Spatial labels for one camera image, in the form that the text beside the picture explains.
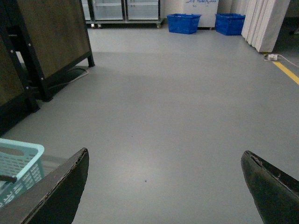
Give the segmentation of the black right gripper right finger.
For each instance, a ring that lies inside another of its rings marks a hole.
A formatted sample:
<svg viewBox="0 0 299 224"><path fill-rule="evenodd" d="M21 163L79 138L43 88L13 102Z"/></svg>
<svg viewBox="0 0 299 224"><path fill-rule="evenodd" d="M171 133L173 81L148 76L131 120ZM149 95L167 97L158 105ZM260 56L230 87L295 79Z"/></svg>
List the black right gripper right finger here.
<svg viewBox="0 0 299 224"><path fill-rule="evenodd" d="M247 150L241 157L246 185L264 224L299 222L299 181Z"/></svg>

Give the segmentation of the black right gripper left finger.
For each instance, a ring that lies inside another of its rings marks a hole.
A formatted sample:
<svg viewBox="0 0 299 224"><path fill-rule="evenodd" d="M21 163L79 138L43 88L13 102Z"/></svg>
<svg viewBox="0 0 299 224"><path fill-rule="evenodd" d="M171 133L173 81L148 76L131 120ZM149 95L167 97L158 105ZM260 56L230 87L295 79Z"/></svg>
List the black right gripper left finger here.
<svg viewBox="0 0 299 224"><path fill-rule="evenodd" d="M80 149L0 209L2 224L71 224L88 177L89 152Z"/></svg>

